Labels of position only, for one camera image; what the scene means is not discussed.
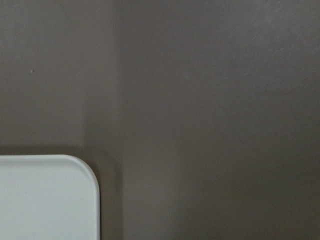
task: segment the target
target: white rectangular object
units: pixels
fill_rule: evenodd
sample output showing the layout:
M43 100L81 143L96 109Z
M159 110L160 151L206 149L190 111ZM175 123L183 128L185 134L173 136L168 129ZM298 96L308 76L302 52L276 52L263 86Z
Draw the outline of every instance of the white rectangular object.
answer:
M0 240L98 240L99 186L69 155L0 156Z

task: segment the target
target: white surface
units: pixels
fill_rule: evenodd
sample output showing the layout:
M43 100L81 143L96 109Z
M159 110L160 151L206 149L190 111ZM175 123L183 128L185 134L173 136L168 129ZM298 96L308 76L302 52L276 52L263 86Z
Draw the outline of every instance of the white surface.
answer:
M99 188L68 155L0 156L1 240L98 240Z

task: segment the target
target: white tray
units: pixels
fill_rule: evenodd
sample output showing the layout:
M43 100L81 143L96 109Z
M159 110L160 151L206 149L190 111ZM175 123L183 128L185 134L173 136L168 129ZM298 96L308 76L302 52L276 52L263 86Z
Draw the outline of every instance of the white tray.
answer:
M98 240L99 186L69 155L0 156L0 240Z

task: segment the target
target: white plastic object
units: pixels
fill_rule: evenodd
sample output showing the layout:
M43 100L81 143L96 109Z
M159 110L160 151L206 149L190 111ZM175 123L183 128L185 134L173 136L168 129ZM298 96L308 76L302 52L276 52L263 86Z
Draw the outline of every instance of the white plastic object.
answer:
M69 155L0 156L0 240L99 240L99 186Z

